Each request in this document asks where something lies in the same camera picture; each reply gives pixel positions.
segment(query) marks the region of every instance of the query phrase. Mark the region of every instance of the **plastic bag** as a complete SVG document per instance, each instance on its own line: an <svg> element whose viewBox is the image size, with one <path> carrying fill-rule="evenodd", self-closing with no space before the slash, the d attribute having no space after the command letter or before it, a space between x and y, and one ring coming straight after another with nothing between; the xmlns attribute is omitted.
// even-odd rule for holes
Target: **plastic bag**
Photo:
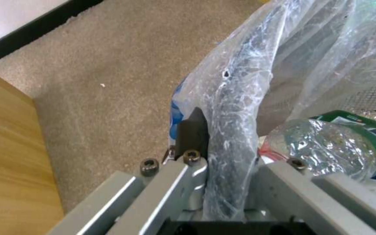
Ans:
<svg viewBox="0 0 376 235"><path fill-rule="evenodd" d="M176 89L176 125L199 107L209 129L205 220L243 220L258 135L287 118L376 110L376 0L273 0Z"/></svg>

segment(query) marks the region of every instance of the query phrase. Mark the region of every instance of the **carpet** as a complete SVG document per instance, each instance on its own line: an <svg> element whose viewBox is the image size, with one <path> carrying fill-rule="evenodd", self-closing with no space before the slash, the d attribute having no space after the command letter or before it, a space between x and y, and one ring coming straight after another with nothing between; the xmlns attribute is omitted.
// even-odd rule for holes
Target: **carpet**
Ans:
<svg viewBox="0 0 376 235"><path fill-rule="evenodd" d="M175 87L257 0L106 0L0 60L34 98L64 210L167 148Z"/></svg>

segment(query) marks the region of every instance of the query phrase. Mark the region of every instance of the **wooden furniture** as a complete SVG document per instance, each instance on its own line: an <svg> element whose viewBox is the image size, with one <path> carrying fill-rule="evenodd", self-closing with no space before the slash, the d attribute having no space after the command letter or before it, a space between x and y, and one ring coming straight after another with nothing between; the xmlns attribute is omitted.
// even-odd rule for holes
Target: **wooden furniture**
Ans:
<svg viewBox="0 0 376 235"><path fill-rule="evenodd" d="M0 234L45 234L62 217L33 100L0 78Z"/></svg>

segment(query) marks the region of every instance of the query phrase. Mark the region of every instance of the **bolt head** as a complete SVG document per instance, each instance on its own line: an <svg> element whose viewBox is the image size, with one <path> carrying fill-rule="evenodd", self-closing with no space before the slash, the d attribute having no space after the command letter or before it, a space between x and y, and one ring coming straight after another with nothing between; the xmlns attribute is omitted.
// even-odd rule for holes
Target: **bolt head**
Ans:
<svg viewBox="0 0 376 235"><path fill-rule="evenodd" d="M144 159L140 163L140 173L145 177L152 177L159 171L159 163L156 159Z"/></svg>
<svg viewBox="0 0 376 235"><path fill-rule="evenodd" d="M298 158L289 158L287 160L287 163L299 171L302 171L307 168L307 163Z"/></svg>
<svg viewBox="0 0 376 235"><path fill-rule="evenodd" d="M187 165L193 165L201 159L200 152L197 150L187 150L182 157L184 159L184 163Z"/></svg>

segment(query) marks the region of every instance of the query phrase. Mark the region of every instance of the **crushed plastic bottle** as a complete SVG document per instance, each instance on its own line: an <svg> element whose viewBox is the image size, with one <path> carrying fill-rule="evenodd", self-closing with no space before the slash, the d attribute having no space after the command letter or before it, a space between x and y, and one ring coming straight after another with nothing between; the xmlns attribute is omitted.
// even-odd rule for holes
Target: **crushed plastic bottle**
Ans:
<svg viewBox="0 0 376 235"><path fill-rule="evenodd" d="M315 176L376 180L376 121L340 110L290 120L270 132L259 152L274 161L303 159Z"/></svg>

